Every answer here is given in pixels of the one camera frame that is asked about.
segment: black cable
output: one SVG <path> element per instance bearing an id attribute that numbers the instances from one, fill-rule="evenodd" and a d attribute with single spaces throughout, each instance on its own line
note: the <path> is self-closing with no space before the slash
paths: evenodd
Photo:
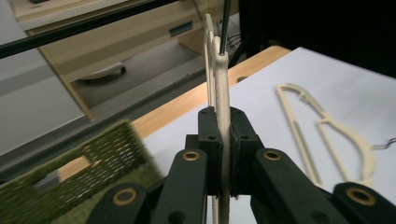
<path id="1" fill-rule="evenodd" d="M 237 46 L 238 44 L 240 44 L 241 42 L 242 42 L 242 40 L 239 40 L 238 42 L 236 42 L 233 45 L 231 45 L 229 48 L 233 48 L 233 47 Z"/>
<path id="2" fill-rule="evenodd" d="M 251 34 L 248 34 L 245 36 L 245 38 L 242 40 L 241 45 L 236 49 L 235 53 L 233 54 L 233 57 L 231 58 L 230 62 L 228 63 L 228 68 L 232 68 L 236 65 L 238 62 L 239 58 L 243 54 L 243 52 L 247 49 L 248 42 L 250 41 Z"/>
<path id="3" fill-rule="evenodd" d="M 235 41 L 241 41 L 241 37 L 234 38 L 233 40 L 228 40 L 227 45 L 230 46 L 230 45 L 232 45 Z"/>
<path id="4" fill-rule="evenodd" d="M 104 15 L 100 15 L 85 21 L 78 21 L 70 25 L 66 25 L 51 31 L 47 31 L 38 35 L 32 35 L 20 40 L 16 40 L 0 46 L 0 59 L 12 56 L 14 54 L 25 52 L 29 49 L 35 49 L 52 42 L 65 39 L 73 35 L 93 30 L 95 28 L 120 21 L 131 16 L 146 12 L 156 7 L 176 2 L 177 0 L 155 0 L 137 6 L 121 8 Z"/>
<path id="5" fill-rule="evenodd" d="M 231 8 L 231 0 L 224 1 L 224 9 L 223 9 L 223 20 L 221 27 L 221 37 L 220 37 L 220 51 L 219 55 L 224 55 L 227 47 L 227 32 L 228 32 L 228 21 L 230 19 L 230 8 Z"/>
<path id="6" fill-rule="evenodd" d="M 241 35 L 232 35 L 232 36 L 228 36 L 228 40 L 230 40 L 231 38 L 237 38 L 237 37 L 241 37 Z"/>

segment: metal hook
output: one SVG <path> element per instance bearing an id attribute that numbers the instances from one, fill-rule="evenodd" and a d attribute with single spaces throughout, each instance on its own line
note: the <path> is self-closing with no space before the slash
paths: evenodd
<path id="1" fill-rule="evenodd" d="M 387 149 L 392 145 L 393 143 L 396 143 L 396 138 L 390 138 L 388 142 L 384 145 L 374 145 L 373 150 L 382 150 L 382 149 Z"/>

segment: black rod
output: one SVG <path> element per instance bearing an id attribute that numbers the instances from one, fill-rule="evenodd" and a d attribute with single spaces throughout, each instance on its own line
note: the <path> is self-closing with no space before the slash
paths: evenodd
<path id="1" fill-rule="evenodd" d="M 227 47 L 228 20 L 230 19 L 230 9 L 231 9 L 231 0 L 224 0 L 219 55 L 224 55 Z"/>
<path id="2" fill-rule="evenodd" d="M 120 21 L 176 1 L 177 0 L 154 0 L 137 6 L 129 6 L 91 19 L 78 21 L 73 24 L 69 24 L 38 35 L 32 35 L 23 39 L 12 41 L 0 46 L 0 59 L 25 52 L 29 49 L 35 49 L 44 45 L 48 45 L 52 42 L 65 39 L 73 35 L 79 35 L 112 22 Z"/>

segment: white table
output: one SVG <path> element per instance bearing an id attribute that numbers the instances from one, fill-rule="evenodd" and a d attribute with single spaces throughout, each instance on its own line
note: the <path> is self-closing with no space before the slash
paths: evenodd
<path id="1" fill-rule="evenodd" d="M 255 75 L 231 88 L 231 106 L 242 109 L 266 147 L 285 151 L 304 171 L 301 156 L 293 141 L 289 125 L 276 96 L 275 86 L 293 83 L 307 89 L 334 119 L 357 131 L 373 145 L 396 137 L 396 79 L 385 77 L 359 67 L 317 54 L 308 49 L 296 49 L 270 64 Z M 343 182 L 332 157 L 318 132 L 310 128 L 314 113 L 303 106 L 297 97 L 288 95 L 295 109 L 307 143 L 312 150 L 324 188 Z M 190 113 L 163 127 L 144 139 L 162 171 L 167 174 L 176 153 L 183 149 L 186 134 L 198 133 L 197 113 L 200 105 Z M 342 138 L 334 137 L 336 146 L 344 150 L 342 160 L 352 175 L 358 177 L 361 167 L 359 154 L 349 148 Z M 396 146 L 375 151 L 374 189 L 396 203 Z M 232 200 L 231 223 L 255 223 L 249 197 Z"/>

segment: green plastic crate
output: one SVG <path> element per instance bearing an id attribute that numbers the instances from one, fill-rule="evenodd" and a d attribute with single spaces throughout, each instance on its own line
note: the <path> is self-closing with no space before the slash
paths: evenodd
<path id="1" fill-rule="evenodd" d="M 91 165 L 48 189 L 37 181 L 79 157 Z M 145 187 L 163 178 L 129 120 L 0 186 L 0 223 L 85 223 L 106 191 L 120 183 Z"/>

